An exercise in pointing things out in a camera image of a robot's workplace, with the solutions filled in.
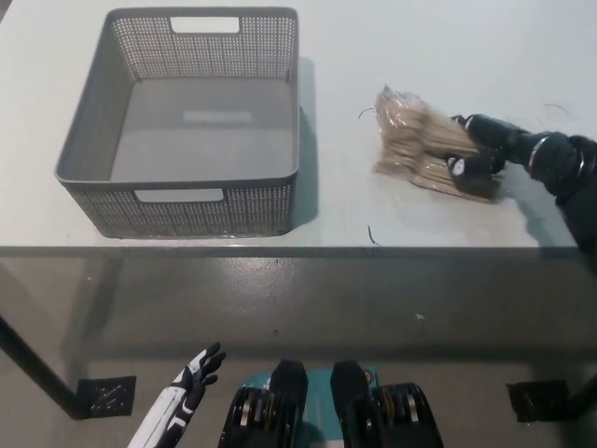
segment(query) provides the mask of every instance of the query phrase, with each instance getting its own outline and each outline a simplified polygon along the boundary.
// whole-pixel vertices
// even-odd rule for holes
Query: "bundle of wooden skewers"
[[[482,150],[457,122],[444,117],[415,95],[385,87],[375,103],[383,141],[375,171],[405,175],[414,185],[466,199],[490,202],[500,178],[455,180],[449,156],[471,156]]]

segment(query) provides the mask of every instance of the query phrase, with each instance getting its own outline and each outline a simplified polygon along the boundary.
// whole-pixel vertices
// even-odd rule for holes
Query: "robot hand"
[[[524,166],[531,178],[561,197],[573,194],[597,173],[597,143],[587,137],[529,133],[481,114],[453,119],[488,149],[469,158],[450,157],[448,166],[457,178],[494,175],[510,161]]]
[[[205,387],[217,381],[217,371],[226,357],[215,343],[199,353],[161,391],[129,443],[129,448],[174,448],[203,398]]]
[[[581,135],[529,133],[485,115],[454,117],[485,151],[469,157],[449,157],[457,179],[494,175],[510,161],[524,166],[556,197],[578,248],[597,254],[597,143]]]

